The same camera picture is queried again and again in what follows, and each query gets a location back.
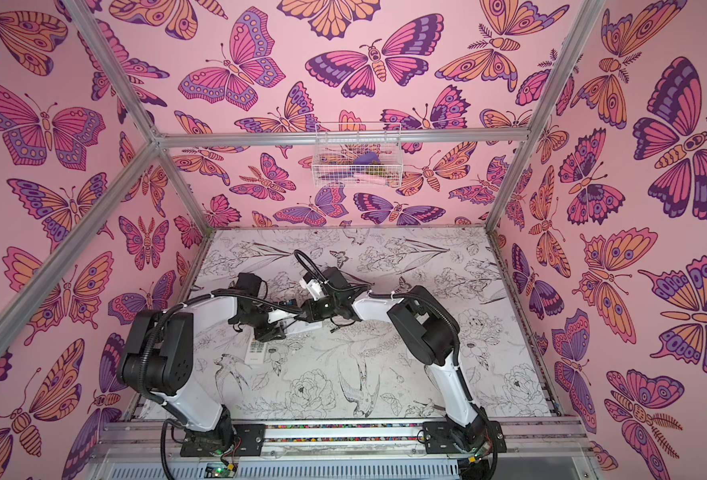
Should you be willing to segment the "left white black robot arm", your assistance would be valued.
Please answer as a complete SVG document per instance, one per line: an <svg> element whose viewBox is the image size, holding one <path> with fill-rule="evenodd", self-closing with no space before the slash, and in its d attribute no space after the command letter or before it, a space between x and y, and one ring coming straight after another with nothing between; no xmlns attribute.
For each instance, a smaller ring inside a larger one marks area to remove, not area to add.
<svg viewBox="0 0 707 480"><path fill-rule="evenodd" d="M186 440L207 451L232 447L237 433L231 413L194 376L198 333L225 322L247 325L258 335L282 335L282 320L298 314L297 300L259 296L263 280L243 273L232 288L219 288L167 309L136 314L117 378L145 400L163 407Z"/></svg>

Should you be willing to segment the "white remote with display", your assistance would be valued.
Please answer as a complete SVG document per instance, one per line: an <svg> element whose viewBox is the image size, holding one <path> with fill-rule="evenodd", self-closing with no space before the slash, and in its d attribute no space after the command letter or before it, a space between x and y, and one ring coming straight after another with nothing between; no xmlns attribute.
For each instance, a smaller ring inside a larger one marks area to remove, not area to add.
<svg viewBox="0 0 707 480"><path fill-rule="evenodd" d="M322 322L309 323L300 320L283 321L281 328L285 336L304 334L321 329L324 326Z"/></svg>

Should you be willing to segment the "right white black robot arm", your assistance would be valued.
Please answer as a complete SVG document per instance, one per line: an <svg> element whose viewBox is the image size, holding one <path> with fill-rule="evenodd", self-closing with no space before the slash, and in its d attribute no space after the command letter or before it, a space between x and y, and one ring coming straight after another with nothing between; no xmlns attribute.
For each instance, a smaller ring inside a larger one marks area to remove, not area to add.
<svg viewBox="0 0 707 480"><path fill-rule="evenodd" d="M455 445L477 455L499 452L499 434L485 409L473 401L465 381L459 323L429 290L415 286L407 292L379 294L367 285L347 282L336 268L304 275L301 286L311 294L303 304L303 320L309 323L336 316L391 323L441 393Z"/></svg>

